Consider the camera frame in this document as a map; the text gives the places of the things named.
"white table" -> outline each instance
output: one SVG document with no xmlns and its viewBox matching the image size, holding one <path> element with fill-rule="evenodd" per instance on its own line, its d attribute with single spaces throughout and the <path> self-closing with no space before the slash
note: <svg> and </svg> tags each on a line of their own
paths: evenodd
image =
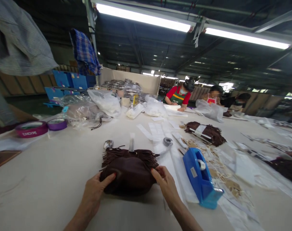
<svg viewBox="0 0 292 231">
<path fill-rule="evenodd" d="M 228 141 L 247 143 L 256 150 L 265 150 L 265 145 L 251 142 L 240 132 L 292 144 L 292 141 L 251 122 L 224 119 L 225 122 L 220 124 L 193 113 L 188 115 L 172 119 L 212 124 L 222 130 Z M 0 230 L 62 230 L 80 203 L 86 181 L 101 169 L 104 141 L 112 139 L 114 147 L 128 147 L 129 133 L 134 132 L 136 149 L 153 150 L 151 141 L 136 127 L 142 124 L 150 131 L 149 122 L 153 121 L 144 114 L 135 120 L 121 115 L 93 131 L 68 127 L 51 139 L 45 136 L 33 143 L 0 167 Z M 184 130 L 178 132 L 184 138 L 191 136 Z M 292 231 L 292 199 L 288 195 L 281 191 L 270 193 L 257 186 L 250 192 L 266 231 Z M 189 209 L 205 231 L 234 230 L 220 207 L 209 210 L 190 204 Z M 162 193 L 154 185 L 148 194 L 138 199 L 104 196 L 99 212 L 87 230 L 162 231 L 180 230 L 180 226 L 164 208 Z"/>
</svg>

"ceiling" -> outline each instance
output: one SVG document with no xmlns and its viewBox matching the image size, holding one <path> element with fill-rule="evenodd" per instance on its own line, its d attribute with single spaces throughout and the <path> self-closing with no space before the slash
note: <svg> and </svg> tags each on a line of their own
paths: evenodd
<svg viewBox="0 0 292 231">
<path fill-rule="evenodd" d="M 34 18 L 49 42 L 70 44 L 74 27 L 89 35 L 86 9 L 78 0 L 15 0 Z M 245 27 L 260 26 L 292 10 L 292 0 L 137 0 L 135 2 L 197 14 Z M 100 60 L 140 70 L 202 76 L 207 83 L 231 81 L 242 88 L 292 92 L 292 54 L 257 44 L 178 32 L 98 13 L 95 39 Z M 292 20 L 269 29 L 292 35 Z"/>
</svg>

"red shirt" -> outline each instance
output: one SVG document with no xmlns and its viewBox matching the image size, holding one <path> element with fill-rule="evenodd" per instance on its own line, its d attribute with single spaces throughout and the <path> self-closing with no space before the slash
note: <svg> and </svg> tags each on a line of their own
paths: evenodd
<svg viewBox="0 0 292 231">
<path fill-rule="evenodd" d="M 166 94 L 166 96 L 170 99 L 173 96 L 173 94 L 175 94 L 176 91 L 177 91 L 177 94 L 179 94 L 180 87 L 179 88 L 177 86 L 172 87 L 172 89 Z M 188 104 L 189 99 L 191 97 L 191 92 L 188 92 L 186 95 L 183 95 L 183 96 L 185 96 L 185 98 L 182 104 Z"/>
</svg>

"plaid shirt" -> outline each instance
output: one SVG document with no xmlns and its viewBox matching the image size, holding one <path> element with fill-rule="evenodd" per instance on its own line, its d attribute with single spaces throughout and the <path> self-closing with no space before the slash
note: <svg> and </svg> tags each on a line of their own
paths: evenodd
<svg viewBox="0 0 292 231">
<path fill-rule="evenodd" d="M 71 29 L 70 38 L 80 74 L 88 75 L 89 69 L 95 75 L 101 75 L 102 67 L 88 37 L 76 29 Z"/>
</svg>

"brown fringe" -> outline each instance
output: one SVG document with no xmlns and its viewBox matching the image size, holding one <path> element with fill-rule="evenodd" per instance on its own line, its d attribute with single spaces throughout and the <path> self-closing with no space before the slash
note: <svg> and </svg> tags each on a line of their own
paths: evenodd
<svg viewBox="0 0 292 231">
<path fill-rule="evenodd" d="M 139 158 L 147 165 L 149 169 L 156 168 L 159 166 L 158 162 L 156 161 L 156 157 L 158 157 L 159 154 L 154 154 L 150 150 L 143 150 L 143 149 L 138 149 L 138 150 L 134 150 L 134 152 L 129 152 L 127 149 L 120 149 L 120 147 L 106 149 L 106 152 L 103 155 L 102 168 L 108 166 L 114 159 L 119 158 L 119 157 Z"/>
<path fill-rule="evenodd" d="M 186 124 L 187 128 L 185 129 L 185 132 L 192 133 L 190 128 L 196 130 L 199 125 L 200 125 L 200 123 L 195 122 L 195 121 L 194 122 L 189 122 L 189 123 Z M 226 142 L 225 138 L 221 135 L 221 131 L 218 128 L 212 126 L 212 125 L 207 125 L 205 130 L 203 131 L 203 134 L 205 134 L 206 136 L 211 137 L 210 142 L 216 147 L 218 147 L 221 144 Z"/>
</svg>

